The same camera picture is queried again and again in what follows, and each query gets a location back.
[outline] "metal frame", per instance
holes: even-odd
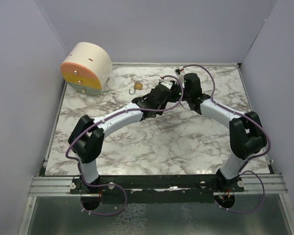
[[[114,67],[118,66],[129,66],[129,67],[173,67],[173,66],[182,66],[182,65],[187,65],[189,63],[113,63]],[[209,67],[220,67],[220,66],[227,66],[227,67],[234,67],[238,69],[240,78],[243,83],[244,90],[245,85],[242,79],[242,74],[239,66],[237,64],[202,64],[206,65]],[[54,137],[54,132],[57,126],[58,122],[58,116],[61,111],[62,103],[64,100],[64,95],[66,91],[67,83],[64,83],[63,91],[61,94],[59,106],[56,112],[56,117],[54,120],[54,124],[52,127],[51,131],[51,136],[50,136],[50,141],[48,144],[48,148],[46,151],[46,155],[44,158],[44,163],[43,167],[47,166],[47,162],[49,159],[49,153],[51,150],[52,146],[52,141]],[[287,218],[288,225],[291,229],[291,233],[294,234],[294,211],[293,207],[290,203],[289,195],[288,195],[288,190],[286,187],[286,184],[284,182],[283,176],[281,174],[260,174],[260,178],[262,179],[264,185],[265,185],[265,192],[266,194],[279,194],[281,203]],[[70,184],[72,183],[72,180],[74,177],[78,176],[65,176],[65,177],[34,177],[32,180],[32,185],[30,187],[29,191],[29,197],[26,205],[26,209],[24,212],[24,216],[22,219],[21,227],[19,230],[19,235],[25,235],[28,233],[29,226],[31,223],[31,219],[34,213],[34,207],[35,207],[35,202],[36,202],[36,197],[38,196],[83,196],[83,197],[99,197],[99,194],[70,194]],[[262,187],[259,182],[259,180],[253,176],[253,175],[244,175],[242,176],[242,181],[244,183],[244,192],[236,192],[232,193],[235,195],[240,195],[240,194],[262,194]]]

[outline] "white marble tabletop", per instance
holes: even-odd
[[[98,117],[124,107],[133,98],[149,93],[158,84],[159,76],[174,75],[174,68],[114,67],[102,96],[88,96],[67,86],[46,175],[78,174],[76,161],[66,159],[65,151],[69,146],[68,137],[81,116]],[[216,81],[215,98],[247,112],[249,105],[238,69],[234,65],[207,69]],[[187,71],[197,73],[203,92],[211,93],[212,83],[205,71],[200,68]],[[135,81],[143,83],[143,89],[130,95],[128,89],[133,88]],[[222,166],[230,152],[229,131],[224,126],[178,106],[107,137],[97,166],[101,175],[211,174]],[[246,169],[269,173],[264,157],[252,160]]]

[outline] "marble surface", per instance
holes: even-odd
[[[66,159],[65,151],[68,137],[81,116],[98,117],[124,107],[134,97],[149,93],[160,75],[174,75],[174,68],[115,67],[102,96],[84,95],[67,86],[46,175],[78,174],[76,161]],[[248,111],[238,69],[234,66],[208,69],[216,81],[215,98],[234,109]],[[187,71],[197,73],[203,92],[211,93],[211,80],[203,70],[190,68]],[[135,81],[143,83],[143,90],[130,95],[128,90]],[[107,137],[97,166],[102,175],[211,174],[225,163],[230,152],[229,131],[224,126],[178,106],[162,116],[129,125]],[[269,172],[264,157],[252,160],[246,169]]]

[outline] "gray floor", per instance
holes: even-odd
[[[234,209],[248,210],[260,195],[237,196]],[[105,212],[119,205],[98,208]],[[215,204],[129,204],[113,217],[81,212],[79,198],[37,198],[29,235],[290,235],[278,194],[267,195],[255,213],[238,215]]]

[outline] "cylindrical container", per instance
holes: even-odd
[[[99,94],[112,71],[108,53],[92,43],[78,43],[61,64],[67,83],[85,94]]]

